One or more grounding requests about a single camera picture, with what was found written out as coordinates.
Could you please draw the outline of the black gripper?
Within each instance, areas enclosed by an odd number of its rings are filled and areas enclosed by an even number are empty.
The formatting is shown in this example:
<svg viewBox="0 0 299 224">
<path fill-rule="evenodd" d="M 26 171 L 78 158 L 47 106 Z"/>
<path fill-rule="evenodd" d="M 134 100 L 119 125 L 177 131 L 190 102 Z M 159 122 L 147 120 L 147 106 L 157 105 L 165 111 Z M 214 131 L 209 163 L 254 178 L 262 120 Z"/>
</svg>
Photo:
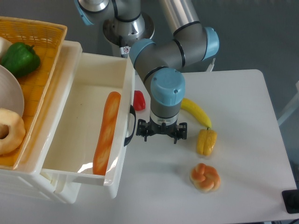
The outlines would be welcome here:
<svg viewBox="0 0 299 224">
<path fill-rule="evenodd" d="M 187 123 L 182 122 L 177 124 L 174 122 L 171 125 L 166 125 L 165 122 L 162 124 L 156 124 L 154 121 L 150 120 L 146 122 L 143 119 L 139 119 L 137 123 L 136 135 L 142 136 L 144 141 L 147 141 L 149 136 L 156 134 L 167 135 L 173 138 L 173 143 L 176 144 L 179 139 L 187 139 Z"/>
</svg>

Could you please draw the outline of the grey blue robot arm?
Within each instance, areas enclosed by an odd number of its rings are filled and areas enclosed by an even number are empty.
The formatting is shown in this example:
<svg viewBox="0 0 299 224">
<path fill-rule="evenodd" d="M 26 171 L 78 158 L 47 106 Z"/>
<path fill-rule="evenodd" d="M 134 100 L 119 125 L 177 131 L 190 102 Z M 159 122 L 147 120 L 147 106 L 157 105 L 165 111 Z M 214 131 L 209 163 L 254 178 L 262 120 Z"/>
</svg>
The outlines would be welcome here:
<svg viewBox="0 0 299 224">
<path fill-rule="evenodd" d="M 128 57 L 150 95 L 150 119 L 135 123 L 136 134 L 155 134 L 174 140 L 187 138 L 187 124 L 178 123 L 185 96 L 180 69 L 210 58 L 219 50 L 219 38 L 203 27 L 190 0 L 160 2 L 173 39 L 161 46 L 152 40 L 152 19 L 141 10 L 139 0 L 77 0 L 75 6 L 86 25 L 103 21 L 105 38 Z"/>
</svg>

